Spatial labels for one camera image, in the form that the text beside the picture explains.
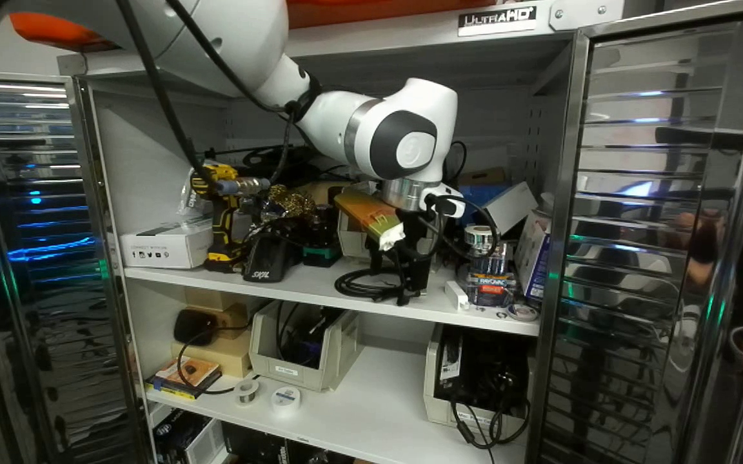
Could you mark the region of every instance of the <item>cabinet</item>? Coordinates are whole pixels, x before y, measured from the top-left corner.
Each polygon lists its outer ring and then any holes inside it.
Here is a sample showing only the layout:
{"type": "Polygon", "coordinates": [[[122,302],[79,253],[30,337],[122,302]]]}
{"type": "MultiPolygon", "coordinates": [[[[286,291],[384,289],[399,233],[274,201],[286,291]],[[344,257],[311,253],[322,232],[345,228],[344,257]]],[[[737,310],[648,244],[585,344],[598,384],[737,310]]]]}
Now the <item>cabinet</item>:
{"type": "MultiPolygon", "coordinates": [[[[562,57],[569,35],[371,49],[339,49],[322,57],[300,52],[300,62],[327,88],[371,96],[386,96],[412,75],[447,83],[459,89],[462,99],[456,139],[469,146],[466,170],[502,168],[510,178],[529,179],[536,192],[555,188],[550,165],[558,159],[564,130],[562,57]]],[[[104,190],[104,226],[115,236],[173,222],[189,165],[177,155],[136,58],[127,53],[75,57],[65,62],[65,69],[73,71],[69,96],[79,108],[79,136],[93,151],[91,174],[104,190]]],[[[251,108],[247,99],[219,97],[180,80],[171,80],[171,89],[198,151],[282,139],[282,124],[251,108]]],[[[339,294],[333,280],[357,268],[364,264],[354,259],[333,268],[296,264],[282,282],[247,282],[211,270],[123,268],[114,254],[142,401],[190,410],[364,460],[488,460],[486,451],[466,445],[453,427],[425,419],[424,347],[437,322],[523,337],[536,337],[536,322],[456,310],[443,289],[449,276],[442,270],[407,307],[339,294]],[[291,417],[275,417],[268,393],[239,406],[231,397],[184,401],[146,391],[145,377],[171,361],[171,333],[186,303],[186,289],[360,312],[367,347],[339,388],[304,391],[291,417]]],[[[496,458],[522,460],[523,437],[499,445],[496,458]]]]}

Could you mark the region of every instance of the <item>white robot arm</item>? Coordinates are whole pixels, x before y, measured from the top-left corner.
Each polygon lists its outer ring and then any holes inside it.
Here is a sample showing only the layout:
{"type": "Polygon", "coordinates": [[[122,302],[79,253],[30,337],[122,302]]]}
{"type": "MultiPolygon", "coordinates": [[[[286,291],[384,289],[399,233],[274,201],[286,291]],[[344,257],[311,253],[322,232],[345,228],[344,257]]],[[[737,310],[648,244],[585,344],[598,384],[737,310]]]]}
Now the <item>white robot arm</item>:
{"type": "MultiPolygon", "coordinates": [[[[284,53],[288,35],[284,0],[180,0],[180,5],[242,88],[262,108],[291,117],[318,151],[364,174],[411,182],[399,190],[411,190],[417,201],[391,195],[399,208],[425,208],[424,190],[438,192],[456,120],[453,89],[407,80],[386,97],[320,92],[320,84],[284,53]]],[[[234,92],[167,0],[131,0],[131,8],[164,71],[224,96],[234,92]]],[[[109,0],[11,0],[11,9],[51,12],[133,49],[115,3],[109,0]]]]}

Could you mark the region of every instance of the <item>power drill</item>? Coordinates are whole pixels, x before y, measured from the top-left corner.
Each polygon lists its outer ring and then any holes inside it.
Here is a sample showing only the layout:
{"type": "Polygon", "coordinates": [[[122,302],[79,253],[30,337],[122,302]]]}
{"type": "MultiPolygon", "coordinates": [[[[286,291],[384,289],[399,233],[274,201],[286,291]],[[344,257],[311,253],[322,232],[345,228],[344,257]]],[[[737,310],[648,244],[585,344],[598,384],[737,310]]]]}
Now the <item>power drill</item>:
{"type": "Polygon", "coordinates": [[[211,244],[206,250],[203,268],[208,270],[224,270],[231,272],[247,254],[247,228],[251,228],[251,213],[242,210],[247,203],[253,203],[256,195],[268,190],[265,178],[239,178],[239,172],[231,165],[224,163],[206,163],[203,170],[213,179],[208,185],[198,172],[190,174],[190,190],[198,197],[211,201],[211,244]]]}

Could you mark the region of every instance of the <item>white wall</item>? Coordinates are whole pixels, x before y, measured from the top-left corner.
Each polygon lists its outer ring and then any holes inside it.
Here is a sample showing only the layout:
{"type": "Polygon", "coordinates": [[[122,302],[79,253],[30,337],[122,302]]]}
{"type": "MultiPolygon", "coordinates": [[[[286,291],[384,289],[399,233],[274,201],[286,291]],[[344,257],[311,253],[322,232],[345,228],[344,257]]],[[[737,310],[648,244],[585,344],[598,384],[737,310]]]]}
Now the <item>white wall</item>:
{"type": "Polygon", "coordinates": [[[0,75],[56,78],[59,53],[69,53],[69,52],[26,41],[12,31],[8,18],[0,21],[0,75]]]}

